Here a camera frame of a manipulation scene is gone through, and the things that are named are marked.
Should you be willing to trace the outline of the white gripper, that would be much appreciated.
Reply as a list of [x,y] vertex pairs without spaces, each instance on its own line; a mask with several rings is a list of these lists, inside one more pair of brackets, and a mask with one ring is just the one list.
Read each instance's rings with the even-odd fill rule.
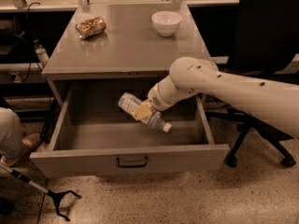
[[135,120],[142,120],[152,114],[152,107],[165,111],[179,101],[193,97],[199,90],[199,81],[167,76],[150,89],[149,101],[142,102],[132,116]]

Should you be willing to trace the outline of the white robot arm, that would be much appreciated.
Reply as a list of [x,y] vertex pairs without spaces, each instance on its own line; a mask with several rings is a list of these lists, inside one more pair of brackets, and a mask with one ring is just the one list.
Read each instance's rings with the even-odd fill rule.
[[214,96],[294,138],[299,137],[298,85],[224,73],[213,62],[192,57],[178,58],[171,64],[169,75],[151,88],[133,117],[141,120],[198,93]]

